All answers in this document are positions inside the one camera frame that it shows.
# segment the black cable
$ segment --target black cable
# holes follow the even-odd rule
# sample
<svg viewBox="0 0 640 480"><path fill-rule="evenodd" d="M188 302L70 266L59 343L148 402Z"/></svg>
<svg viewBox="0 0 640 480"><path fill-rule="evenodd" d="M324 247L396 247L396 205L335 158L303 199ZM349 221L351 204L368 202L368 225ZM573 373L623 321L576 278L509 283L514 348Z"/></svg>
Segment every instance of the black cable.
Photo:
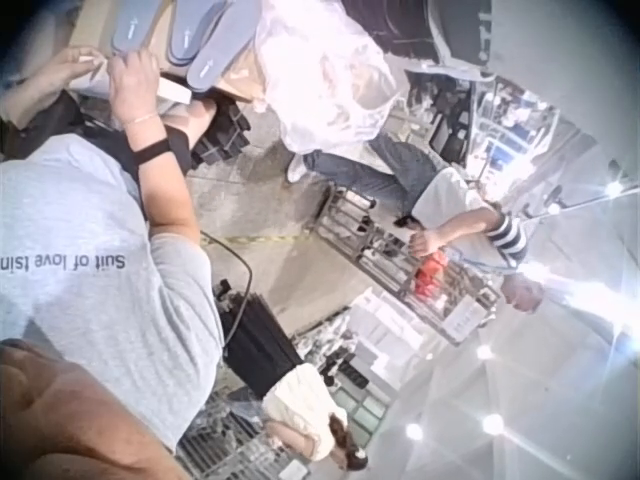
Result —
<svg viewBox="0 0 640 480"><path fill-rule="evenodd" d="M244 313L244 309L247 306L247 302L249 301L249 292L251 291L251 283L253 282L253 270L251 270L251 267L245 261L245 259L242 258L240 255L238 255L238 253L236 253L231 247L229 247L228 245L222 243L217 238L212 237L207 232L203 232L201 230L200 234L203 237L205 237L208 242L220 245L227 252L229 252L231 255L236 257L240 261L240 263L242 263L245 266L245 268L247 269L247 272L249 273L249 280L247 280L247 286L246 286L246 288L244 290L244 296L243 296L243 299L242 299L242 303L240 304L240 308L238 309L238 313L236 313L236 318L233 320L233 325L231 327L231 330L229 331L229 335L227 335L227 338L225 338L225 340L224 340L223 349L226 349L227 345L229 345L229 341L231 340L233 335L236 333L236 330L238 330L238 326L240 325L240 321L242 320L242 314Z"/></svg>

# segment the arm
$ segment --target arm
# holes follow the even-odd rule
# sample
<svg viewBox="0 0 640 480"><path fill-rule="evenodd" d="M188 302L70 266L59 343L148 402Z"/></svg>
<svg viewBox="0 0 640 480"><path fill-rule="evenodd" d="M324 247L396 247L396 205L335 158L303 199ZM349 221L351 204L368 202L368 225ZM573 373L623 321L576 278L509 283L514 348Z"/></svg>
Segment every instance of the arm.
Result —
<svg viewBox="0 0 640 480"><path fill-rule="evenodd" d="M83 56L91 60L81 61ZM55 102L71 80L90 73L101 58L102 54L91 47L65 48L35 75L2 95L0 116L18 130L24 129L38 113Z"/></svg>
<svg viewBox="0 0 640 480"><path fill-rule="evenodd" d="M27 80L5 92L0 98L0 116L23 130L33 118L48 105L43 102L42 94Z"/></svg>
<svg viewBox="0 0 640 480"><path fill-rule="evenodd" d="M132 150L139 151L167 138L160 117L126 128ZM139 169L142 204L149 218L150 235L174 233L200 243L200 229L187 183L173 153L164 153Z"/></svg>
<svg viewBox="0 0 640 480"><path fill-rule="evenodd" d="M502 215L491 208L463 212L440 225L436 231L443 245L474 233L490 232L500 226Z"/></svg>
<svg viewBox="0 0 640 480"><path fill-rule="evenodd" d="M284 445L298 452L306 458L312 458L315 442L300 432L288 427L284 423L268 421L265 424L267 434L278 438Z"/></svg>
<svg viewBox="0 0 640 480"><path fill-rule="evenodd" d="M113 57L108 65L110 102L114 116L125 127L131 149L140 151L167 138L156 114L160 81L157 59L148 50ZM150 235L172 233L200 243L200 231L191 196L178 161L167 152L140 166L140 190L149 218Z"/></svg>

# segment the red item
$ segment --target red item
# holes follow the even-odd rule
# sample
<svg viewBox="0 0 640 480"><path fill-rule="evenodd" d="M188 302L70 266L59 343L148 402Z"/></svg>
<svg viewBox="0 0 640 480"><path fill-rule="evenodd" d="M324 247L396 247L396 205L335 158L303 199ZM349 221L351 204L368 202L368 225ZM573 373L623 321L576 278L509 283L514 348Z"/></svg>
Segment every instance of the red item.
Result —
<svg viewBox="0 0 640 480"><path fill-rule="evenodd" d="M437 277L448 264L449 259L440 250L429 255L416 273L414 293L423 298L432 298L438 293L440 282Z"/></svg>

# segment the black wristband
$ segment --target black wristband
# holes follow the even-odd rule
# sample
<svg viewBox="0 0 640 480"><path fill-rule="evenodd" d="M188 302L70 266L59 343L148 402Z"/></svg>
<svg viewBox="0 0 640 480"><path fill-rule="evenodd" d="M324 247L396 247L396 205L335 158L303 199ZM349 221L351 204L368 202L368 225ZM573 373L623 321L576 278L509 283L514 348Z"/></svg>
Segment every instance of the black wristband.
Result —
<svg viewBox="0 0 640 480"><path fill-rule="evenodd" d="M143 148L142 150L138 150L137 152L133 152L133 156L136 160L138 166L143 163L147 163L149 160L153 160L156 157L159 157L163 153L172 152L171 144L169 143L168 138L163 138L162 140L152 143L148 147Z"/></svg>

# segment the shoe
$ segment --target shoe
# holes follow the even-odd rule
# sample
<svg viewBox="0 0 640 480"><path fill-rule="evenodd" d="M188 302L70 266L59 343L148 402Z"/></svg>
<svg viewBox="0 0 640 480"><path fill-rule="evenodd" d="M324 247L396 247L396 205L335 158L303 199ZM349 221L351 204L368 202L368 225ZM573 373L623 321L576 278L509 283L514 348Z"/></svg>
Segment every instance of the shoe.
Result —
<svg viewBox="0 0 640 480"><path fill-rule="evenodd" d="M302 155L296 153L287 168L287 182L298 183L306 173L309 173L309 169L305 166Z"/></svg>

